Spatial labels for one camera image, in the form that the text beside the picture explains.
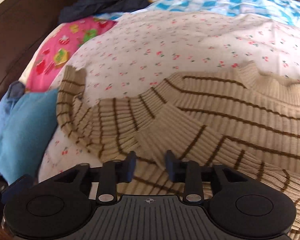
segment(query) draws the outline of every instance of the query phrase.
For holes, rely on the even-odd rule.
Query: crumpled dark cloth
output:
[[[148,0],[78,0],[61,10],[58,23],[73,22],[96,13],[134,12],[149,4]]]

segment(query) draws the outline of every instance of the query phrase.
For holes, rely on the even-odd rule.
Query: sweater collar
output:
[[[300,82],[273,73],[260,71],[253,61],[237,67],[236,74],[249,89],[283,103],[300,106]]]

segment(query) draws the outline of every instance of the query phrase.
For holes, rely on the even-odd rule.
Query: cherry print sheet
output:
[[[135,96],[176,71],[219,71],[254,60],[263,71],[300,79],[300,29],[248,14],[227,17],[209,11],[148,11],[124,15],[68,64],[86,68],[84,102]],[[53,81],[56,88],[64,69]],[[39,181],[78,163],[101,165],[57,128],[44,154]]]

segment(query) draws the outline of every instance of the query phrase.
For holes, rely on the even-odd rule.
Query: beige ribbed sweater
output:
[[[259,73],[254,63],[219,73],[175,73],[134,98],[80,100],[85,71],[67,66],[60,85],[61,129],[101,161],[137,153],[119,194],[180,194],[164,171],[164,153],[200,165],[221,162],[288,195],[300,238],[300,84]],[[204,185],[205,194],[209,185]]]

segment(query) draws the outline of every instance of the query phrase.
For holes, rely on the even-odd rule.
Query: pink pillow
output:
[[[26,89],[45,92],[70,57],[88,40],[110,30],[117,22],[90,16],[66,23],[40,49],[27,80]]]

